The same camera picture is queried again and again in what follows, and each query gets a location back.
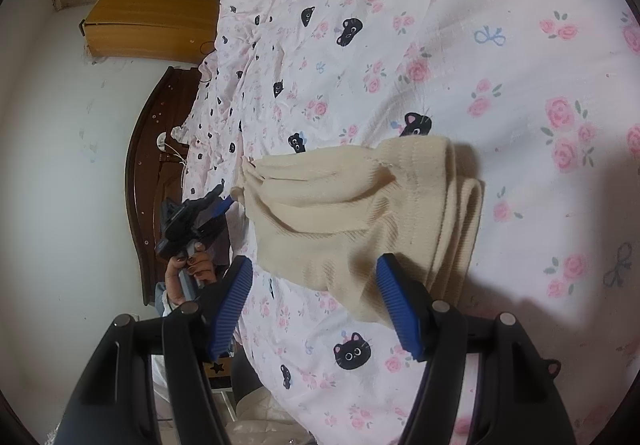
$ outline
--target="black cat print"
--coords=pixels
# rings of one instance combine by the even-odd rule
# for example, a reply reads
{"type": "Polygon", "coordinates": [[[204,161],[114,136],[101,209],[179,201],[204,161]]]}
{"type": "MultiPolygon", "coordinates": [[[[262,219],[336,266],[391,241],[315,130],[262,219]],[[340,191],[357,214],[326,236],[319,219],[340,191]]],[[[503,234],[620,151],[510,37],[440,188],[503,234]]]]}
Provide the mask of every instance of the black cat print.
{"type": "Polygon", "coordinates": [[[282,81],[273,83],[273,96],[277,97],[280,95],[280,93],[282,93],[282,89],[282,81]]]}
{"type": "Polygon", "coordinates": [[[359,333],[353,333],[351,340],[334,346],[335,363],[350,370],[361,367],[371,358],[369,343],[359,333]]]}
{"type": "Polygon", "coordinates": [[[300,133],[294,133],[293,135],[289,136],[289,145],[293,148],[294,151],[296,151],[296,153],[306,152],[305,143],[302,140],[300,133]]]}
{"type": "Polygon", "coordinates": [[[431,118],[426,115],[407,113],[404,115],[404,123],[406,126],[400,136],[428,135],[431,131],[431,118]]]}
{"type": "Polygon", "coordinates": [[[289,389],[291,387],[291,373],[284,364],[280,366],[280,370],[282,371],[282,378],[284,379],[282,385],[284,385],[285,389],[289,389]]]}
{"type": "Polygon", "coordinates": [[[302,19],[302,25],[304,27],[308,26],[309,21],[311,21],[311,14],[314,12],[316,8],[314,6],[310,6],[309,8],[305,8],[300,14],[300,19],[302,19]]]}
{"type": "Polygon", "coordinates": [[[340,46],[347,46],[355,37],[355,35],[362,30],[362,22],[359,19],[351,18],[345,19],[342,22],[343,32],[340,37],[336,39],[336,43],[340,46]]]}

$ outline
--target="pink floral bed sheet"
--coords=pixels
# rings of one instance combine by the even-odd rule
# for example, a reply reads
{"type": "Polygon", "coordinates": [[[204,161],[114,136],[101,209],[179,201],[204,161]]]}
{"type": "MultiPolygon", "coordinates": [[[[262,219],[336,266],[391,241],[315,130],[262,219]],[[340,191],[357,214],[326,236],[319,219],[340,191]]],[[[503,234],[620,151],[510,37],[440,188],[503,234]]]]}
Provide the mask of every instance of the pink floral bed sheet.
{"type": "MultiPolygon", "coordinates": [[[[588,443],[640,366],[640,28],[624,0],[222,0],[216,49],[181,133],[186,197],[228,192],[243,156],[448,136],[485,184],[460,308],[513,312],[562,362],[588,443]]],[[[255,263],[240,206],[228,221],[255,263]]],[[[391,330],[256,265],[239,337],[318,443],[400,436],[424,366],[391,330]]]]}

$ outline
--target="pink rose print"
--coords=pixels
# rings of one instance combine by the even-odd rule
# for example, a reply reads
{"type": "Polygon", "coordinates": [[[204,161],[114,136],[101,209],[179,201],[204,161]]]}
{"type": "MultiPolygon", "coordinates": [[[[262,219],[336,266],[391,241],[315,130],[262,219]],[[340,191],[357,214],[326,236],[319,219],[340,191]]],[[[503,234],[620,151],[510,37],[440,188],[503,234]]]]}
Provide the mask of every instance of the pink rose print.
{"type": "Polygon", "coordinates": [[[414,42],[409,45],[409,48],[404,52],[404,57],[414,59],[418,56],[418,46],[414,42]]]}
{"type": "Polygon", "coordinates": [[[366,411],[365,409],[359,408],[357,405],[352,405],[349,408],[349,414],[351,426],[354,429],[360,430],[365,425],[367,426],[367,429],[369,429],[373,423],[371,420],[371,413],[369,411],[366,411]]]}
{"type": "Polygon", "coordinates": [[[378,75],[380,75],[380,77],[382,78],[386,78],[385,68],[382,61],[377,61],[373,64],[367,64],[367,69],[365,70],[364,77],[362,78],[365,91],[368,91],[369,93],[376,93],[380,89],[380,86],[382,86],[382,80],[380,80],[380,77],[378,77],[378,75]]]}
{"type": "Polygon", "coordinates": [[[327,104],[321,102],[322,95],[318,95],[316,100],[311,100],[306,105],[306,108],[302,110],[302,114],[305,115],[307,120],[320,120],[320,117],[326,113],[327,104]]]}
{"type": "Polygon", "coordinates": [[[624,35],[629,49],[636,55],[640,55],[640,28],[630,24],[623,28],[622,35],[624,35]]]}
{"type": "Polygon", "coordinates": [[[560,14],[557,10],[554,10],[554,16],[557,21],[560,22],[560,27],[556,31],[556,24],[553,19],[544,19],[540,21],[540,29],[548,35],[549,39],[555,39],[556,37],[562,40],[571,40],[578,33],[578,27],[574,24],[563,24],[568,14],[560,14]]]}
{"type": "Polygon", "coordinates": [[[427,65],[426,59],[412,60],[406,66],[406,74],[413,82],[423,82],[425,80],[428,80],[431,76],[431,72],[429,71],[429,66],[427,65]]]}
{"type": "Polygon", "coordinates": [[[405,26],[411,26],[415,20],[412,16],[408,16],[406,11],[399,16],[394,17],[394,30],[400,34],[406,34],[405,26]]]}
{"type": "Polygon", "coordinates": [[[540,21],[540,29],[545,34],[552,34],[556,29],[556,24],[551,19],[543,19],[543,21],[540,21]]]}
{"type": "Polygon", "coordinates": [[[566,292],[566,284],[562,281],[558,281],[558,279],[554,279],[549,283],[548,288],[546,289],[546,294],[549,297],[562,297],[566,292]]]}
{"type": "Polygon", "coordinates": [[[489,91],[490,89],[491,89],[491,83],[489,82],[489,79],[482,79],[476,85],[476,92],[478,93],[484,93],[486,91],[489,91]]]}
{"type": "Polygon", "coordinates": [[[471,102],[471,105],[468,107],[466,112],[472,117],[478,118],[484,115],[490,105],[491,101],[487,97],[478,97],[476,100],[471,102]]]}
{"type": "Polygon", "coordinates": [[[587,273],[587,259],[581,253],[573,253],[564,260],[563,275],[567,279],[579,279],[587,273]]]}
{"type": "Polygon", "coordinates": [[[561,173],[571,172],[578,167],[578,149],[574,142],[566,138],[556,140],[552,158],[561,173]]]}
{"type": "MultiPolygon", "coordinates": [[[[507,187],[502,187],[502,190],[498,192],[497,197],[498,200],[504,198],[504,195],[507,192],[507,187]]],[[[512,212],[511,207],[507,203],[506,200],[498,201],[494,205],[494,221],[496,222],[504,222],[509,221],[511,219],[511,215],[515,216],[517,219],[523,219],[524,216],[519,212],[512,212]]]]}
{"type": "Polygon", "coordinates": [[[585,122],[578,128],[578,140],[584,146],[591,144],[591,141],[596,137],[598,130],[591,122],[585,122]]]}
{"type": "Polygon", "coordinates": [[[326,103],[318,102],[318,104],[316,104],[316,115],[318,115],[319,117],[322,117],[322,115],[324,115],[325,113],[326,113],[326,103]]]}
{"type": "Polygon", "coordinates": [[[371,7],[371,11],[377,14],[385,6],[383,1],[385,0],[367,0],[366,5],[371,7]]]}
{"type": "Polygon", "coordinates": [[[323,21],[320,24],[318,24],[318,26],[316,26],[316,29],[311,35],[316,39],[320,39],[326,35],[326,32],[328,30],[329,30],[329,23],[326,21],[323,21]]]}
{"type": "Polygon", "coordinates": [[[309,389],[317,389],[318,383],[316,382],[316,375],[312,375],[311,373],[303,373],[302,381],[306,383],[306,386],[309,389]]]}
{"type": "Polygon", "coordinates": [[[558,29],[558,37],[564,40],[571,40],[578,33],[578,27],[568,24],[558,29]]]}
{"type": "Polygon", "coordinates": [[[378,77],[374,77],[369,81],[367,85],[367,91],[369,93],[376,93],[380,89],[380,79],[378,77]]]}
{"type": "Polygon", "coordinates": [[[289,330],[289,308],[285,306],[280,310],[280,317],[278,317],[278,328],[284,328],[285,331],[289,330]]]}
{"type": "Polygon", "coordinates": [[[497,222],[509,221],[511,219],[511,209],[505,201],[499,201],[494,205],[494,220],[497,222]]]}
{"type": "Polygon", "coordinates": [[[260,301],[260,316],[262,318],[269,316],[269,300],[266,297],[262,297],[260,301]]]}
{"type": "Polygon", "coordinates": [[[387,359],[385,362],[385,367],[389,370],[390,373],[397,373],[402,369],[402,364],[400,359],[396,356],[387,359]]]}
{"type": "Polygon", "coordinates": [[[294,82],[293,85],[291,86],[291,91],[287,93],[287,100],[295,100],[297,98],[298,98],[298,85],[294,82]]]}
{"type": "Polygon", "coordinates": [[[430,53],[427,53],[424,46],[418,47],[412,42],[407,48],[402,62],[398,65],[396,72],[399,74],[398,81],[404,80],[407,84],[410,82],[424,82],[431,77],[431,70],[429,69],[428,59],[431,57],[430,53]],[[404,62],[405,59],[413,59],[409,62],[404,62]]]}
{"type": "Polygon", "coordinates": [[[340,133],[340,145],[346,146],[353,141],[353,138],[358,134],[358,127],[355,124],[349,126],[348,130],[343,129],[340,133]]]}
{"type": "Polygon", "coordinates": [[[574,111],[564,97],[548,99],[545,102],[545,111],[553,129],[566,132],[574,126],[574,111]]]}
{"type": "Polygon", "coordinates": [[[626,146],[634,156],[640,156],[640,124],[629,128],[626,132],[626,146]]]}
{"type": "Polygon", "coordinates": [[[325,412],[324,415],[326,416],[326,418],[324,419],[325,425],[328,425],[329,427],[333,427],[334,425],[338,424],[338,419],[333,414],[329,412],[325,412]]]}
{"type": "Polygon", "coordinates": [[[344,8],[345,6],[349,6],[349,5],[351,5],[351,4],[353,4],[353,0],[342,0],[342,1],[340,2],[340,6],[341,6],[342,8],[344,8]]]}

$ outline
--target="blue bow print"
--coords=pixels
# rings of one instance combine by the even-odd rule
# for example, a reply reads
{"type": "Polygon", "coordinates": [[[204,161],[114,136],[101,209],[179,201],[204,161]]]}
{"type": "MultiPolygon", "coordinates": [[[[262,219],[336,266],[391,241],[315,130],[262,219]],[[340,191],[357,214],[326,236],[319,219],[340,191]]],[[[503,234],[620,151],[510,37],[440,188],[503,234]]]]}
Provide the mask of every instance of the blue bow print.
{"type": "Polygon", "coordinates": [[[631,243],[625,241],[618,247],[618,262],[613,269],[604,274],[602,283],[605,287],[611,288],[613,285],[617,285],[618,288],[622,288],[624,279],[620,274],[623,268],[631,269],[631,253],[633,248],[631,243]]]}
{"type": "Polygon", "coordinates": [[[501,28],[496,28],[495,33],[491,34],[489,27],[485,26],[484,30],[476,30],[474,32],[474,40],[478,44],[484,44],[489,40],[492,40],[496,46],[503,46],[507,42],[507,38],[500,34],[501,28]]]}

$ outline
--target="bed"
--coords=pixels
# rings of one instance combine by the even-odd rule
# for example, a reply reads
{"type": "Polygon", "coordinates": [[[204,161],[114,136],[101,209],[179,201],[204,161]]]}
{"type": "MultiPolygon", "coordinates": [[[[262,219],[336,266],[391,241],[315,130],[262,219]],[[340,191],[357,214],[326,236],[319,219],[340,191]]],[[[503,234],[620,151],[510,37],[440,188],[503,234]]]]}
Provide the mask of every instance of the bed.
{"type": "MultiPolygon", "coordinates": [[[[625,0],[221,0],[216,52],[176,136],[190,146],[184,197],[222,181],[228,193],[243,156],[448,136],[484,183],[459,308],[520,319],[562,362],[556,386],[591,443],[640,368],[639,64],[625,0]]],[[[241,206],[227,221],[234,253],[255,264],[241,206]]],[[[424,365],[325,292],[254,269],[239,339],[274,398],[319,444],[395,443],[424,365]],[[356,335],[371,358],[347,371],[334,346],[356,335]]]]}

